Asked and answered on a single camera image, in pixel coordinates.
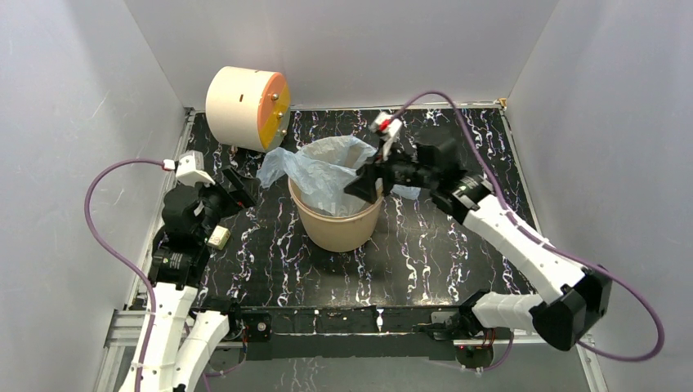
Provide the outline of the translucent blue plastic trash bag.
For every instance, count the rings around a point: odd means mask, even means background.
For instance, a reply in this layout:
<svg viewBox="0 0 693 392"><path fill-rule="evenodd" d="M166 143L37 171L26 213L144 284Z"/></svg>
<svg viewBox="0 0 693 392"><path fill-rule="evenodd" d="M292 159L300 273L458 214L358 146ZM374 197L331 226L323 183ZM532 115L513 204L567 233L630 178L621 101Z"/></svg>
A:
<svg viewBox="0 0 693 392"><path fill-rule="evenodd" d="M364 200L344 187L376 149L355 136L330 136L302 146L296 153L277 148L266 154L257 178L264 188L286 175L301 192L300 200L327 216L347 217L365 209Z"/></svg>

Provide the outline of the beige round trash bin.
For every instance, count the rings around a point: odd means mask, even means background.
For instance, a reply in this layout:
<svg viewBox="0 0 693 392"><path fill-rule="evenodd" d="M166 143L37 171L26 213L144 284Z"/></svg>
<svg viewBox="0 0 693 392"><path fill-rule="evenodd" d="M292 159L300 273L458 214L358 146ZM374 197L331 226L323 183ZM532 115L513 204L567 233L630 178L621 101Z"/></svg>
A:
<svg viewBox="0 0 693 392"><path fill-rule="evenodd" d="M364 245L373 235L382 209L382 188L378 200L353 216L335 217L311 210L300 200L301 192L288 178L291 199L298 208L299 217L310 240L330 252L350 252Z"/></svg>

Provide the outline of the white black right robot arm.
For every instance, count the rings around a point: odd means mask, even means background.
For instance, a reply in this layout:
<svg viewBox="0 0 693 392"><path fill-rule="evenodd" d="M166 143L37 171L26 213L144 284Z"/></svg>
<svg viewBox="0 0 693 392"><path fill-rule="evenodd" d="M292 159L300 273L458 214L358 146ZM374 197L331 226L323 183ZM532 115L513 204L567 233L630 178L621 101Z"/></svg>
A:
<svg viewBox="0 0 693 392"><path fill-rule="evenodd" d="M353 136L334 136L296 152L267 153L256 177L264 188L282 177L309 238L329 252L364 245L375 230L383 199L406 188L429 191L434 205L481 236L534 286L532 295L479 291L465 300L454 324L471 338L491 328L535 332L567 351L605 314L612 280L560 255L502 205L490 181L465 170L453 141L419 144L415 154Z"/></svg>

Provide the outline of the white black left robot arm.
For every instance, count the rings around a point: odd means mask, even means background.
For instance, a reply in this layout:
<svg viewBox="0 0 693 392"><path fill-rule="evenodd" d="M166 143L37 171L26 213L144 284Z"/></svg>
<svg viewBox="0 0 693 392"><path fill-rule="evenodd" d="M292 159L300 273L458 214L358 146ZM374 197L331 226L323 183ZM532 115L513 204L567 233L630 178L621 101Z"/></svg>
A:
<svg viewBox="0 0 693 392"><path fill-rule="evenodd" d="M210 258L207 241L222 218L243 206L220 185L177 185L165 194L146 278L154 296L122 391L192 391L221 339L243 332L243 316L225 308L203 310L184 332Z"/></svg>

